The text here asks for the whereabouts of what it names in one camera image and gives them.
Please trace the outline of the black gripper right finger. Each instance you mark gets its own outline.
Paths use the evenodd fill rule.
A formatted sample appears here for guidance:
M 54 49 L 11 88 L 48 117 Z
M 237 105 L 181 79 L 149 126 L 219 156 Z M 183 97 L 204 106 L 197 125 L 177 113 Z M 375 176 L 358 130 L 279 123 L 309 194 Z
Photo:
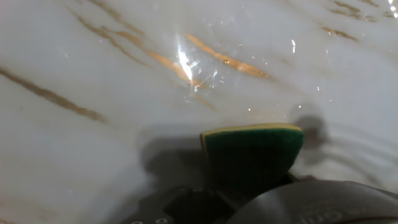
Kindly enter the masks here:
M 300 180 L 292 175 L 290 172 L 286 173 L 284 177 L 284 184 L 293 184 L 295 182 L 299 182 Z

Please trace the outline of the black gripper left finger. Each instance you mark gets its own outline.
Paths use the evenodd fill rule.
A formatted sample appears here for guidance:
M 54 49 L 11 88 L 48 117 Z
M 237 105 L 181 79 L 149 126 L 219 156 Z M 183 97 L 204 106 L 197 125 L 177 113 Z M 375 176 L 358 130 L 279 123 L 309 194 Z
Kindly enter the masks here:
M 139 202 L 138 211 L 122 224 L 226 223 L 249 199 L 234 190 L 173 187 Z

